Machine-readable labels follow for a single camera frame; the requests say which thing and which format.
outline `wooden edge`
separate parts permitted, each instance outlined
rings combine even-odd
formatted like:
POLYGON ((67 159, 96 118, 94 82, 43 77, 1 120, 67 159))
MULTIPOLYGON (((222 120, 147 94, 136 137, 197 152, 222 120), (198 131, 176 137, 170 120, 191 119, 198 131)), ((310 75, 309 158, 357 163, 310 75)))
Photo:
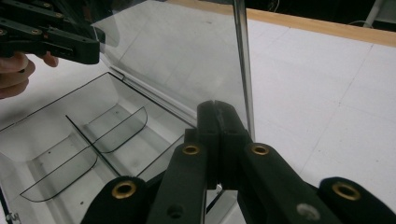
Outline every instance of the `wooden edge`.
MULTIPOLYGON (((168 0, 167 3, 211 11, 224 15, 233 14, 233 6, 221 5, 200 0, 168 0)), ((325 35, 335 35, 364 42, 396 47, 396 33, 345 25, 330 21, 318 21, 302 17, 289 16, 256 9, 247 9, 247 18, 276 25, 296 28, 325 35)))
POLYGON ((290 28, 396 47, 396 33, 388 31, 345 25, 329 21, 318 21, 250 8, 247 9, 247 18, 254 21, 264 21, 290 28))

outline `finger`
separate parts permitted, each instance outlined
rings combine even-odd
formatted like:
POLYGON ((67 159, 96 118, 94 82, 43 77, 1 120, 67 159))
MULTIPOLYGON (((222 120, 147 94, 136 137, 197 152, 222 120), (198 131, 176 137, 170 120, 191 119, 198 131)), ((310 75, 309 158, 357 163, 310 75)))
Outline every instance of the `finger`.
POLYGON ((59 59, 57 57, 50 55, 49 51, 47 51, 47 53, 42 56, 41 55, 36 55, 36 56, 41 58, 44 61, 44 63, 46 63, 50 67, 58 66, 59 59))
POLYGON ((22 83, 19 83, 17 85, 0 89, 0 99, 21 94, 22 92, 24 92, 24 90, 26 90, 27 84, 29 84, 29 79, 26 79, 22 83))
POLYGON ((15 52, 10 58, 0 58, 0 73, 14 73, 24 69, 29 60, 26 55, 15 52))
POLYGON ((15 86, 24 82, 35 71, 35 64, 28 61, 23 72, 0 74, 0 89, 15 86))

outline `brass screw insert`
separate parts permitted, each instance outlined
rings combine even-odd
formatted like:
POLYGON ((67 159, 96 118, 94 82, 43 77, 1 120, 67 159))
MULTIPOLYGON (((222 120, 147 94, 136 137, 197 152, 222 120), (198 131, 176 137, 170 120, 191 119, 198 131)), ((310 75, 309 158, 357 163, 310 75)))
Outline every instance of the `brass screw insert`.
POLYGON ((332 190, 338 194, 338 196, 350 201, 357 201, 361 198, 361 194, 355 188, 346 183, 337 182, 332 185, 332 190))
POLYGON ((196 146, 187 146, 183 148, 183 153, 187 155, 196 155, 199 153, 199 148, 196 146))
POLYGON ((262 147, 262 146, 253 146, 251 151, 254 154, 257 154, 257 155, 260 155, 260 156, 264 156, 264 155, 267 155, 270 152, 270 149, 267 148, 267 147, 262 147))
POLYGON ((118 183, 111 194, 116 199, 125 199, 131 197, 136 192, 136 184, 131 180, 125 180, 118 183))

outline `clear plastic bin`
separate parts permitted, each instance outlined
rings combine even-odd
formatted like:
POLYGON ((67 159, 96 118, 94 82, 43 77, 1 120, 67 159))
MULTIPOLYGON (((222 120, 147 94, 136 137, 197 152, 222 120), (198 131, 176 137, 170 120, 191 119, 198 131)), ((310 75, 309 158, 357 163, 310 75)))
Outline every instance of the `clear plastic bin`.
POLYGON ((0 132, 9 210, 23 223, 79 223, 111 179, 163 171, 190 127, 104 74, 0 132))

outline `bolt hole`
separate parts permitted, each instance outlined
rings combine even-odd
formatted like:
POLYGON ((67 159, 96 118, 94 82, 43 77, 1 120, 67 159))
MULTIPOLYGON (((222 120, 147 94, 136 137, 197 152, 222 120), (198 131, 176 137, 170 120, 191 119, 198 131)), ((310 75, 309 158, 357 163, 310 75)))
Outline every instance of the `bolt hole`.
POLYGON ((195 146, 188 146, 183 148, 183 153, 187 155, 195 155, 198 154, 199 148, 195 146))
POLYGON ((297 213, 308 221, 320 220, 320 213, 318 209, 307 203, 297 204, 297 213))
POLYGON ((172 219, 181 218, 184 214, 183 206, 181 206, 180 204, 173 204, 169 206, 167 214, 172 219))
POLYGON ((361 198, 361 194, 352 186, 337 182, 332 185, 332 190, 340 197, 350 201, 357 201, 361 198))
POLYGON ((270 152, 270 149, 266 148, 266 147, 261 147, 261 146, 255 146, 251 149, 251 151, 257 155, 266 155, 270 152))
POLYGON ((131 197, 136 192, 136 185, 131 180, 121 181, 118 183, 111 194, 116 199, 124 199, 131 197))
POLYGON ((129 185, 124 185, 124 186, 119 187, 119 188, 117 189, 117 192, 118 192, 118 193, 126 193, 126 192, 130 191, 131 189, 132 189, 131 186, 129 186, 129 185))

